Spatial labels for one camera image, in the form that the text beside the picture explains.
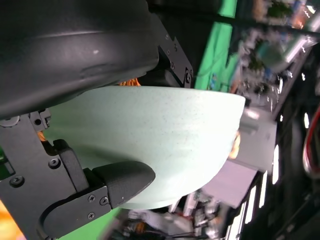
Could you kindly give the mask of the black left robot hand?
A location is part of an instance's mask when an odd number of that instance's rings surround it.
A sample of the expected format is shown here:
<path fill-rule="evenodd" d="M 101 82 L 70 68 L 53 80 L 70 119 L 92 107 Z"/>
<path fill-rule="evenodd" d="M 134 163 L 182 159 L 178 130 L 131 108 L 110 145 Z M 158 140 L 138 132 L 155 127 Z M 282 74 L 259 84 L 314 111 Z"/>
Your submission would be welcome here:
<path fill-rule="evenodd" d="M 193 67 L 145 0 L 0 3 L 0 199 L 28 240 L 54 240 L 146 189 L 156 174 L 123 161 L 82 168 L 62 139 L 43 143 L 50 107 L 147 72 L 192 87 Z"/>

